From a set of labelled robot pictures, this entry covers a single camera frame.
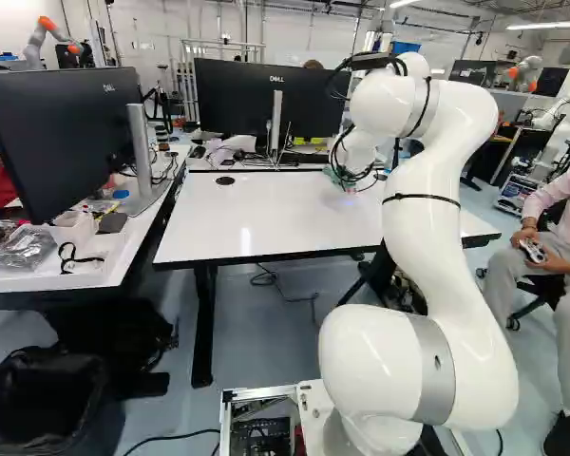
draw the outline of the white pants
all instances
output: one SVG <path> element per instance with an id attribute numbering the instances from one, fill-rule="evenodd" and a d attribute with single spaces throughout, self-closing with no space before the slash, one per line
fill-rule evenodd
<path id="1" fill-rule="evenodd" d="M 570 245 L 559 240 L 553 233 L 540 233 L 541 242 L 556 254 L 570 261 Z M 497 252 L 488 262 L 484 282 L 484 298 L 499 324 L 504 328 L 506 319 L 517 309 L 519 291 L 517 281 L 527 275 L 550 275 L 542 269 L 528 268 L 525 255 L 518 249 L 509 247 Z M 560 378 L 563 407 L 570 410 L 570 277 L 566 279 L 564 295 L 555 311 L 555 324 L 558 332 L 558 376 Z"/>

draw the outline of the game controller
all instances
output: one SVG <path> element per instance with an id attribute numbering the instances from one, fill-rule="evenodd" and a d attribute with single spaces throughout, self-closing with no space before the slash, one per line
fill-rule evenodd
<path id="1" fill-rule="evenodd" d="M 528 261 L 543 263 L 547 260 L 547 254 L 542 249 L 542 244 L 532 239 L 520 240 L 520 248 L 525 253 Z"/>

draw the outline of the industrial robot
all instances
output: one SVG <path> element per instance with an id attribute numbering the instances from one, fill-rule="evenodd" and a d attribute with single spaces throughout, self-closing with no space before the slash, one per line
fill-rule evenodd
<path id="1" fill-rule="evenodd" d="M 425 150 L 386 181 L 382 219 L 389 254 L 421 289 L 428 315 L 346 305 L 327 316 L 314 382 L 332 408 L 309 456 L 403 455 L 423 424 L 495 429 L 518 405 L 513 356 L 460 239 L 460 174 L 494 131 L 498 108 L 481 87 L 431 80 L 419 54 L 399 59 L 402 75 L 393 65 L 376 69 L 353 92 L 354 128 L 332 153 L 355 174 L 388 137 L 422 141 Z"/>
<path id="2" fill-rule="evenodd" d="M 515 92 L 536 91 L 541 70 L 542 57 L 538 55 L 526 57 L 507 71 L 511 78 L 508 89 Z"/>
<path id="3" fill-rule="evenodd" d="M 28 45 L 23 49 L 23 55 L 26 56 L 28 62 L 28 69 L 45 69 L 40 59 L 40 48 L 47 38 L 47 31 L 58 42 L 69 43 L 67 50 L 72 54 L 81 55 L 83 53 L 84 49 L 80 43 L 63 33 L 48 17 L 40 16 L 36 23 L 36 29 L 28 39 Z"/>
<path id="4" fill-rule="evenodd" d="M 565 117 L 562 120 L 561 115 L 564 112 Z M 552 162 L 561 162 L 563 154 L 570 152 L 570 146 L 566 143 L 570 140 L 570 92 L 557 100 L 542 116 L 535 118 L 532 126 L 542 130 L 551 130 L 555 127 L 549 143 L 541 154 L 541 162 L 545 166 L 550 166 Z"/>

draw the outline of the grey floor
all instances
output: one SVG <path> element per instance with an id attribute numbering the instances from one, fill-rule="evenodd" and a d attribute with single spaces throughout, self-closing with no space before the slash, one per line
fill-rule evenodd
<path id="1" fill-rule="evenodd" d="M 506 245 L 519 221 L 491 208 L 496 189 L 483 192 L 462 189 L 463 206 L 503 231 L 489 246 L 466 251 L 472 270 Z M 356 263 L 348 257 L 322 258 L 266 264 L 279 271 L 288 297 L 319 292 L 320 321 L 337 299 L 357 279 Z M 190 387 L 197 299 L 190 271 L 154 273 L 148 269 L 140 293 L 159 303 L 170 321 L 179 320 L 180 346 L 168 352 L 156 371 L 169 371 L 171 384 L 161 398 L 126 403 L 127 419 L 117 455 L 140 440 L 219 426 L 219 392 L 235 387 L 266 387 L 318 378 L 317 328 L 306 303 L 286 303 L 273 287 L 252 287 L 256 266 L 220 268 L 216 305 L 213 371 L 214 384 Z M 372 292 L 362 289 L 352 302 L 375 303 Z M 33 313 L 0 313 L 0 360 L 9 351 L 37 343 L 48 345 L 54 335 Z M 539 309 L 522 322 L 522 330 L 507 335 L 518 363 L 521 401 L 514 419 L 503 429 L 504 455 L 539 456 L 542 439 L 560 409 L 556 375 L 555 329 L 549 310 Z M 474 456 L 497 454 L 495 432 L 464 434 Z M 209 456 L 216 436 L 143 446 L 136 455 Z"/>

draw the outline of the ceiling light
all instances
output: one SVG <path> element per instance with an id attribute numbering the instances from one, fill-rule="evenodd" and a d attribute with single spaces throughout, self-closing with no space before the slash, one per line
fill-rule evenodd
<path id="1" fill-rule="evenodd" d="M 410 3 L 416 3 L 420 0 L 399 0 L 398 2 L 393 2 L 390 4 L 391 8 L 399 8 L 403 7 L 404 5 L 409 5 Z"/>
<path id="2" fill-rule="evenodd" d="M 570 21 L 566 22 L 542 22 L 538 24 L 519 24 L 509 26 L 507 30 L 530 30 L 530 29 L 570 29 Z"/>

